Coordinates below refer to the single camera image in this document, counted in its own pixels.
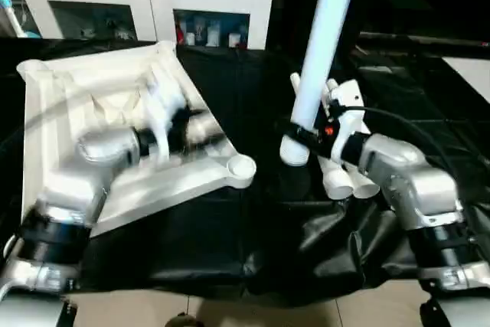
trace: black tablecloth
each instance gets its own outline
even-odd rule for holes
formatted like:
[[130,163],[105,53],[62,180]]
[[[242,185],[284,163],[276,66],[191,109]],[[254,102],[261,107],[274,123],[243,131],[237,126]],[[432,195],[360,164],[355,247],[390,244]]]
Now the black tablecloth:
[[[25,59],[52,59],[140,44],[1,40],[2,137],[24,117]],[[415,276],[416,265],[394,213],[381,195],[330,201],[315,158],[305,168],[279,159],[274,122],[291,112],[289,74],[298,66],[262,51],[179,48],[178,57],[239,152],[256,160],[253,184],[222,188],[92,239],[80,291],[151,288],[264,305],[300,306]],[[490,229],[490,107],[440,59],[352,54],[332,76],[356,77],[368,106],[393,111],[430,131],[457,168],[473,230]],[[367,115],[372,131],[416,143],[410,130]],[[22,137],[3,144],[0,236],[17,220]]]

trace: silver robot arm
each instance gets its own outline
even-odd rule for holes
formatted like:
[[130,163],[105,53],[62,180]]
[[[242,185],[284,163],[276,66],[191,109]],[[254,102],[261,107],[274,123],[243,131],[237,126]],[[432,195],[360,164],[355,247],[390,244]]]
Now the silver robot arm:
[[[11,290],[29,292],[21,300],[33,310],[38,310],[34,306],[42,310],[33,319],[34,325],[57,325],[59,317],[66,314],[66,306],[48,295],[73,289],[91,227],[112,182],[125,168],[148,155],[154,144],[151,130],[129,127],[89,132],[78,140],[22,222],[0,276],[0,302]],[[29,325],[21,312],[12,319],[12,308],[6,307],[9,303],[11,298],[0,308],[2,325]]]
[[[454,179],[432,167],[408,142],[380,134],[346,133],[342,123],[355,120],[351,118],[340,115],[316,131],[288,122],[283,130],[316,155],[337,156],[339,163],[356,165],[381,187],[407,232],[420,284],[433,297],[421,307],[425,325],[486,325],[490,266],[466,224]],[[436,319],[435,324],[429,319]]]

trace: floor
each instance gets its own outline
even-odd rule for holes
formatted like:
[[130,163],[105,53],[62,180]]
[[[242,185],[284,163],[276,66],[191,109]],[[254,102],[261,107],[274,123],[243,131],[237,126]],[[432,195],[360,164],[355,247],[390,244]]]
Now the floor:
[[490,103],[490,60],[461,57],[443,59]]
[[427,301],[416,281],[390,281],[330,302],[298,309],[273,309],[154,291],[74,296],[75,327],[164,327],[180,312],[206,327],[420,327],[419,307]]

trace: red light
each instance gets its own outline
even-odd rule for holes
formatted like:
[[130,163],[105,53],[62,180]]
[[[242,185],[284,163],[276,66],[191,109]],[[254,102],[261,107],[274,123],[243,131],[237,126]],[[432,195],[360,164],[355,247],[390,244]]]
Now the red light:
[[327,136],[333,136],[335,131],[331,126],[326,126],[325,127],[325,133],[327,133]]

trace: white tray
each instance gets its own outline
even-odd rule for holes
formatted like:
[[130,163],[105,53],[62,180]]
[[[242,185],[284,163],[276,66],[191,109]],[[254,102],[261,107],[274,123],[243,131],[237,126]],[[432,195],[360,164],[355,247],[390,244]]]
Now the white tray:
[[[26,83],[24,120],[42,114],[41,123],[24,137],[23,214],[35,203],[49,171],[70,153],[83,132],[106,124],[145,125],[139,87],[155,63],[171,72],[192,109],[208,110],[178,62],[174,43],[168,41],[18,65]],[[238,154],[228,139],[192,157],[172,156],[164,164],[157,165],[150,157],[113,182],[92,236],[225,185],[245,188],[255,171],[254,161]]]

